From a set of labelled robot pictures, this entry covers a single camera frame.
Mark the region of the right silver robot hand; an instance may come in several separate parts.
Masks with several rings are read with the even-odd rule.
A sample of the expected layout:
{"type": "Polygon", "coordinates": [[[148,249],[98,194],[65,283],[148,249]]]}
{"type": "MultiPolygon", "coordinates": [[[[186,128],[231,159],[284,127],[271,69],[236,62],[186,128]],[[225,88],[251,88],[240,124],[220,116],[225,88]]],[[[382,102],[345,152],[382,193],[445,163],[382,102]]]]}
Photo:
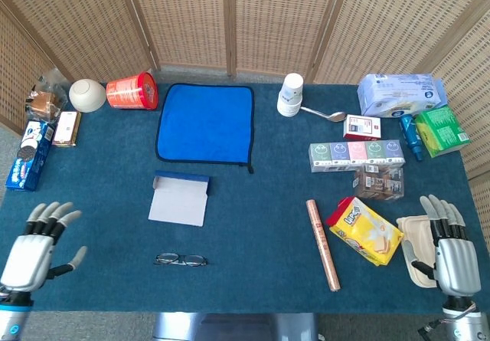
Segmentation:
{"type": "Polygon", "coordinates": [[[458,208],[435,195],[420,196],[420,204],[430,222],[435,262],[422,262],[413,244],[402,242],[403,253],[411,267],[437,283],[447,296],[471,297],[482,289],[475,245],[466,232],[466,223],[458,208]]]}

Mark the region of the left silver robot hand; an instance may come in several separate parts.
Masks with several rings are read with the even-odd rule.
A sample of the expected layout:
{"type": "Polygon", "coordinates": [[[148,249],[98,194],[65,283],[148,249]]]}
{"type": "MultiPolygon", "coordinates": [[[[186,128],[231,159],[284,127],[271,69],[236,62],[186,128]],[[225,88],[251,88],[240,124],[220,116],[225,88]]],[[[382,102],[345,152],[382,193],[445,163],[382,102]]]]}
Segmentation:
{"type": "Polygon", "coordinates": [[[65,273],[76,270],[87,253],[82,246],[66,264],[52,267],[54,249],[67,226],[81,216],[71,202],[41,203],[28,216],[22,235],[11,247],[1,275],[7,292],[31,293],[65,273]]]}

